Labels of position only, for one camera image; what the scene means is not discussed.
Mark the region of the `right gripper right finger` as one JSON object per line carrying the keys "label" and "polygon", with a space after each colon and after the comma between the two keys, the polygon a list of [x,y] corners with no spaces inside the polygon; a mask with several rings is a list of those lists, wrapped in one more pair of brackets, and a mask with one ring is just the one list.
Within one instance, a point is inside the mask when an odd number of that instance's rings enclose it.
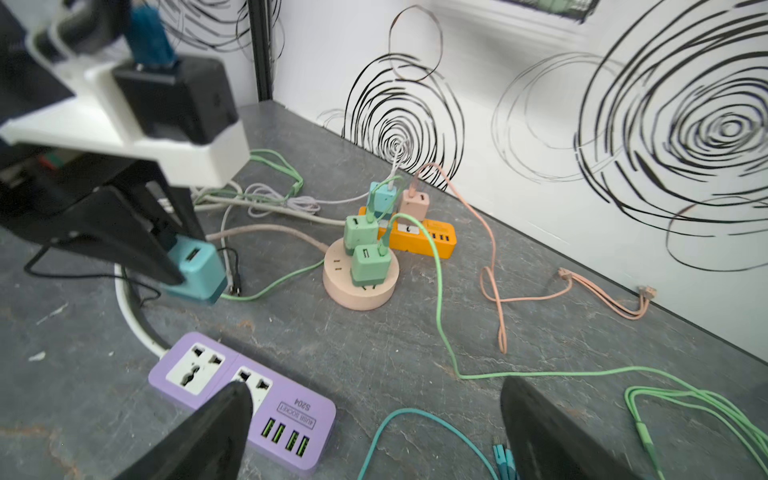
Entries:
{"label": "right gripper right finger", "polygon": [[507,378],[500,407],[522,479],[636,479],[574,420],[527,380]]}

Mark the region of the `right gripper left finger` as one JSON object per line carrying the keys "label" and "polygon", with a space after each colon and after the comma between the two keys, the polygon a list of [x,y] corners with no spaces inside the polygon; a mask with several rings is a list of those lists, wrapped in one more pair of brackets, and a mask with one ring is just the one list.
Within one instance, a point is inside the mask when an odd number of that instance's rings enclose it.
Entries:
{"label": "right gripper left finger", "polygon": [[230,382],[118,477],[235,479],[252,413],[252,397],[246,385]]}

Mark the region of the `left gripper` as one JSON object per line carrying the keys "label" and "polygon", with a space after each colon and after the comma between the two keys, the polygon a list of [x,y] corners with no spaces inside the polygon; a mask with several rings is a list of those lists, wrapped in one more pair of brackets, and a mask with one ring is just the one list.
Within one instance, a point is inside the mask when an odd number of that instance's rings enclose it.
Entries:
{"label": "left gripper", "polygon": [[[94,191],[118,174],[119,189]],[[149,183],[165,195],[173,216]],[[41,207],[66,208],[50,213]],[[157,163],[136,160],[126,168],[124,157],[31,145],[1,151],[1,226],[23,240],[116,263],[167,285],[184,282],[169,257],[176,237],[205,239],[190,190],[170,186]]]}

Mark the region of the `purple power strip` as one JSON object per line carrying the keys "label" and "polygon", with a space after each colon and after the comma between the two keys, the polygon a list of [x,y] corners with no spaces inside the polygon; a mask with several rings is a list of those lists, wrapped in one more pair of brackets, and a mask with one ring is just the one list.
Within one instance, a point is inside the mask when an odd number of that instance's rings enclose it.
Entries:
{"label": "purple power strip", "polygon": [[304,477],[316,470],[336,419],[329,398],[201,333],[177,341],[148,381],[191,410],[232,382],[244,384],[252,403],[248,443]]}

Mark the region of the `round pink power strip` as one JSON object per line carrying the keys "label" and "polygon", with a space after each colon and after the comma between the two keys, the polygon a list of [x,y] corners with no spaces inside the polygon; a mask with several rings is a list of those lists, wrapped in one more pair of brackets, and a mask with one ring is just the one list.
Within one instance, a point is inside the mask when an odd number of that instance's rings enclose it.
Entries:
{"label": "round pink power strip", "polygon": [[320,268],[323,272],[323,286],[327,295],[340,306],[354,311],[370,311],[387,303],[392,297],[399,277],[399,263],[388,250],[380,255],[380,248],[371,244],[356,247],[349,254],[343,239],[327,245],[295,228],[276,224],[254,224],[227,229],[206,236],[208,241],[255,232],[281,232],[316,247],[324,259],[309,267],[296,270],[269,284],[256,294],[244,297],[228,295],[236,302],[251,302],[261,299],[277,287],[296,276]]}

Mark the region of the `green plug adapter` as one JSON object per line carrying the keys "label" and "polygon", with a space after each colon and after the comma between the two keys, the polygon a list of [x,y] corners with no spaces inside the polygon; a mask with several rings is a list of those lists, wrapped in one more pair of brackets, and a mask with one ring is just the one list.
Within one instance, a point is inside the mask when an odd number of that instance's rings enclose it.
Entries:
{"label": "green plug adapter", "polygon": [[343,245],[351,256],[357,246],[375,244],[378,240],[379,225],[374,215],[351,215],[345,220]]}
{"label": "green plug adapter", "polygon": [[358,287],[382,284],[392,263],[390,249],[381,243],[357,246],[352,254],[350,275]]}

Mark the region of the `orange power strip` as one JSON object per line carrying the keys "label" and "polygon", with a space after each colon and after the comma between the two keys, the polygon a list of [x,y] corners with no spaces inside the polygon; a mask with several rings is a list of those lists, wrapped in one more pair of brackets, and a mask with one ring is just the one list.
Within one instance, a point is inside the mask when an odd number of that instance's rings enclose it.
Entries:
{"label": "orange power strip", "polygon": [[[441,259],[450,259],[458,243],[458,236],[452,224],[425,219],[422,224],[427,229]],[[397,251],[431,256],[432,250],[427,236],[416,225],[395,222],[390,235],[390,248]]]}

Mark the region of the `pink charger plug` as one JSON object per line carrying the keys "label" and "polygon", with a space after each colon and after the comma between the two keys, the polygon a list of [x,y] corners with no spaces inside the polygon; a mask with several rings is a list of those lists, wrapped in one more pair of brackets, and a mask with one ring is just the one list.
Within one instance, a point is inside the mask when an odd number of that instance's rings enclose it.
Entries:
{"label": "pink charger plug", "polygon": [[429,206],[430,197],[427,193],[408,189],[402,194],[398,212],[423,222],[428,213]]}

